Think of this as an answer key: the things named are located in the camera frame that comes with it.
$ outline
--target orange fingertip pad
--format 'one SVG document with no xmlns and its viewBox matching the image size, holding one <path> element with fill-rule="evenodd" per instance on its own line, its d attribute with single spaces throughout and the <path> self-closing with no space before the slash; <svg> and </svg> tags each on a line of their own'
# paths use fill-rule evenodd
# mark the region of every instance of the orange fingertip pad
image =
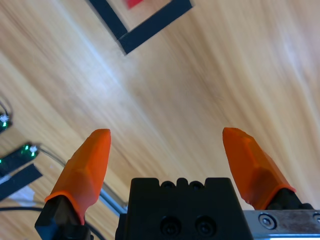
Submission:
<svg viewBox="0 0 320 240">
<path fill-rule="evenodd" d="M 66 163 L 45 201 L 60 195 L 66 196 L 81 224 L 84 224 L 86 210 L 99 198 L 107 171 L 110 148 L 110 130 L 95 130 Z"/>
<path fill-rule="evenodd" d="M 226 127 L 222 137 L 236 186 L 254 209 L 266 209 L 280 189 L 296 192 L 252 136 L 238 128 Z"/>
</svg>

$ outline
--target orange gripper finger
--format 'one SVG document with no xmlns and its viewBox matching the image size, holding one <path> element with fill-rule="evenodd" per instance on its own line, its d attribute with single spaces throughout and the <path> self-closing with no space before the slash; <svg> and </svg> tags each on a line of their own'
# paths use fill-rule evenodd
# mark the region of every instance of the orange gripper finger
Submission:
<svg viewBox="0 0 320 240">
<path fill-rule="evenodd" d="M 94 131 L 66 163 L 45 202 L 60 195 L 67 197 L 81 224 L 85 224 L 86 210 L 99 198 L 107 171 L 110 147 L 110 130 Z"/>
<path fill-rule="evenodd" d="M 254 209 L 265 210 L 280 189 L 296 192 L 252 136 L 228 127 L 222 135 L 235 184 L 241 197 Z"/>
</svg>

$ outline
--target black tape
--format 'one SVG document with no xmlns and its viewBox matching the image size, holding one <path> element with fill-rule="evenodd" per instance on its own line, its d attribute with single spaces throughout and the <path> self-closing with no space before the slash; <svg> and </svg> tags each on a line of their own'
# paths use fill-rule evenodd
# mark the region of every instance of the black tape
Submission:
<svg viewBox="0 0 320 240">
<path fill-rule="evenodd" d="M 192 8 L 189 0 L 173 0 L 118 41 L 126 54 L 139 47 Z"/>
<path fill-rule="evenodd" d="M 118 40 L 128 30 L 106 0 L 88 0 Z"/>
<path fill-rule="evenodd" d="M 9 180 L 0 184 L 0 201 L 9 197 L 11 194 L 14 194 L 40 177 L 42 177 L 42 174 L 38 171 L 35 165 L 31 164 L 25 167 L 13 175 Z"/>
<path fill-rule="evenodd" d="M 192 8 L 190 0 L 172 0 L 132 31 L 128 32 L 106 0 L 89 0 L 128 54 Z"/>
<path fill-rule="evenodd" d="M 0 178 L 12 173 L 37 157 L 38 151 L 32 153 L 30 151 L 31 146 L 32 144 L 28 142 L 7 156 L 0 158 Z"/>
</svg>

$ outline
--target red block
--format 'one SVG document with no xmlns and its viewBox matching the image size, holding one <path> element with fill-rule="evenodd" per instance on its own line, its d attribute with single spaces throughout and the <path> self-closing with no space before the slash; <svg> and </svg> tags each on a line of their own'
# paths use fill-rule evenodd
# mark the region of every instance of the red block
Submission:
<svg viewBox="0 0 320 240">
<path fill-rule="evenodd" d="M 142 2 L 143 0 L 125 0 L 126 5 L 129 9 L 133 8 L 138 3 Z"/>
</svg>

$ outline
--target wood grain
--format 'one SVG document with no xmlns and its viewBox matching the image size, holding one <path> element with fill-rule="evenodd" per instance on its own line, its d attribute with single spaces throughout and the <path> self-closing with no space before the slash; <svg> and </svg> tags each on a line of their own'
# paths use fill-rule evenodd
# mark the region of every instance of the wood grain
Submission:
<svg viewBox="0 0 320 240">
<path fill-rule="evenodd" d="M 132 29 L 167 1 L 130 11 L 110 3 Z M 135 177 L 231 177 L 222 130 L 237 127 L 320 208 L 319 1 L 194 4 L 124 56 L 85 1 L 0 0 L 0 93 L 14 109 L 0 154 L 30 140 L 66 161 L 92 131 L 109 128 L 105 182 L 128 201 Z M 43 201 L 62 168 L 43 155 L 35 164 L 44 177 L 31 188 Z M 0 239 L 39 239 L 36 213 L 0 215 Z M 87 215 L 114 238 L 118 219 L 107 207 Z"/>
</svg>

